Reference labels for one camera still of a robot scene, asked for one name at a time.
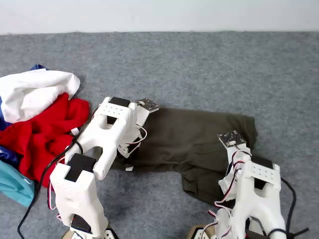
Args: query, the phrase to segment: blue cloth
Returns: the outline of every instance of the blue cloth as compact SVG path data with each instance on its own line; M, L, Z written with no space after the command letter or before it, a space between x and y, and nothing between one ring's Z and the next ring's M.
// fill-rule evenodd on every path
M46 69L46 70L49 70L48 68L46 68L46 67L43 66L43 65L35 64L34 66L32 66L32 68L31 68L29 71L38 70L38 69Z
M0 145L0 160L18 169L21 158L17 153Z
M0 191L28 207L34 196L34 182L11 165L0 161Z
M1 108L0 108L0 131L3 131L9 125L11 125L11 124L4 121L4 117L3 117L3 114L2 114L2 111L1 111Z

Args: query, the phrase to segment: gray carpet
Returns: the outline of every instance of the gray carpet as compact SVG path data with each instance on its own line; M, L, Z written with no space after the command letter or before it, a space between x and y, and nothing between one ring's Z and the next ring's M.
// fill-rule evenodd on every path
M163 107L243 113L256 118L255 154L281 166L298 201L292 231L318 238L319 33L69 33L0 36L0 76L33 64L75 73L77 97L154 99ZM121 239L183 239L209 223L212 208L181 189L178 173L110 171L99 196ZM291 203L281 192L286 218ZM1 238L16 239L26 208L0 194ZM66 228L42 190L22 231L58 239Z

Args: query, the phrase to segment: pile of clothes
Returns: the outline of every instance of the pile of clothes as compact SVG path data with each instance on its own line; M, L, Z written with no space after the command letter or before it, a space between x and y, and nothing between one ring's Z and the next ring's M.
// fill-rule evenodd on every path
M73 74L35 65L0 78L0 191L24 206L47 164L72 140L69 133L89 117L89 103L72 99ZM48 187L51 167L43 180Z
M72 99L79 85L74 74L41 65L0 78L0 191L24 206L33 199L33 181L40 181L49 162L71 143L70 131L89 117L89 103ZM179 172L183 190L208 203L222 198L217 182L228 167L217 134L237 130L250 148L257 137L253 117L227 113L162 108L145 127L149 136L137 156L118 156L112 167Z

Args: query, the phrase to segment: white wall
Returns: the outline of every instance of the white wall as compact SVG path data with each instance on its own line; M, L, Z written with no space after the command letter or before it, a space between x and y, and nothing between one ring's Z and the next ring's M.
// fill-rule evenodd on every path
M319 0L4 0L0 34L319 30Z

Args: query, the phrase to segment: black cable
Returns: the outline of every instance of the black cable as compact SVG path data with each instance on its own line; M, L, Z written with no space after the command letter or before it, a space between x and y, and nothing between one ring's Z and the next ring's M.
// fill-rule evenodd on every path
M286 224L286 230L287 230L287 232L289 232L290 231L291 218L293 216L293 212L294 212L296 201L297 201L297 195L296 195L296 192L295 192L294 188L290 185L289 182L287 182L286 179L281 178L281 181L283 181L284 184L286 184L286 186L290 189L290 191L293 194L293 201L291 202L291 206L290 206L289 213L288 213L288 216L287 216L287 224Z
M289 209L289 212L288 212L288 216L287 216L287 225L286 225L286 230L284 229L280 229L280 228L276 228L276 229L273 229L271 230L267 237L270 238L270 235L274 232L281 232L281 233L284 233L287 235L287 239L293 239L303 233L306 233L307 231L309 231L309 228L305 228L297 233L291 233L290 232L290 225L291 225L291 218L293 216L293 212L294 212L294 209L295 209L295 205L296 205L296 201L297 201L297 195L296 195L296 192L294 190L294 188L290 185L290 183L284 179L284 178L281 178L281 181L284 182L284 184L286 184L286 186L290 189L290 191L292 192L293 194L293 201L291 203L291 206L290 206L290 209Z
M79 148L80 148L80 151L81 151L81 154L83 154L83 148L82 148L82 145L74 138L74 139L72 139L72 142L74 142L74 143L76 143L78 146L79 146Z
M83 237L81 237L80 234L78 234L76 231L74 231L74 232L75 232L75 234L76 234L78 237L80 237L81 239L83 239Z
M39 196L39 193L40 193L40 190L41 190L41 186L42 186L42 182L43 182L45 173L46 173L46 172L48 171L48 169L49 169L54 163L56 163L74 144L75 144L75 142L72 142L65 150L63 150L62 153L60 153L57 157L55 157L55 158L46 166L46 168L45 168L44 171L42 172L41 179L40 179L39 183L37 184L37 186L36 186L36 188L35 188L35 191L34 191L34 197L33 197L32 201L31 201L31 203L30 203L28 209L26 210L26 212L25 212L25 214L24 214L24 216L23 216L21 222L19 223L19 225L18 225L18 227L17 227L17 231L18 231L18 233L19 233L19 235L20 235L20 237L21 237L22 239L24 239L24 236L23 236L23 234L21 233L20 228L21 228L22 224L24 223L26 217L28 216L28 214L29 214L31 208L33 207L33 205L34 205L34 203L35 203L37 197Z
M87 125L88 123L89 123L89 121L86 122L86 123L81 127L81 130L79 131L79 133L78 133L76 136L74 136L74 138L72 139L71 144L70 144L68 147L66 147L66 149L63 150L58 156L56 156L56 157L46 166L46 168L45 168L44 171L42 172L40 181L39 181L39 183L37 184L37 186L35 187L35 190L34 190L34 197L33 197L32 201L31 201L31 203L30 203L28 209L26 210L26 212L25 212L25 214L24 214L22 220L20 221L20 223L19 223L19 225L18 225L18 227L17 227L17 232L18 232L19 236L21 237L21 239L25 239L25 238L24 238L23 234L21 233L20 228L21 228L22 224L24 223L26 217L29 215L30 210L31 210L31 208L33 207L33 205L34 205L34 203L35 203L37 197L39 196L39 193L40 193L40 190L41 190L41 186L42 186L42 182L43 182L43 179L44 179L44 176L45 176L46 172L49 170L49 168L50 168L54 163L56 163L57 161L59 161L59 159L60 159L73 145L75 145L76 143L78 144L78 146L79 146L79 148L80 148L80 150L81 150L81 153L83 154L83 148L82 148L81 144L79 144L79 142L77 141L77 139L78 139L78 137L80 136L80 134L82 133L82 131L86 128L86 125Z

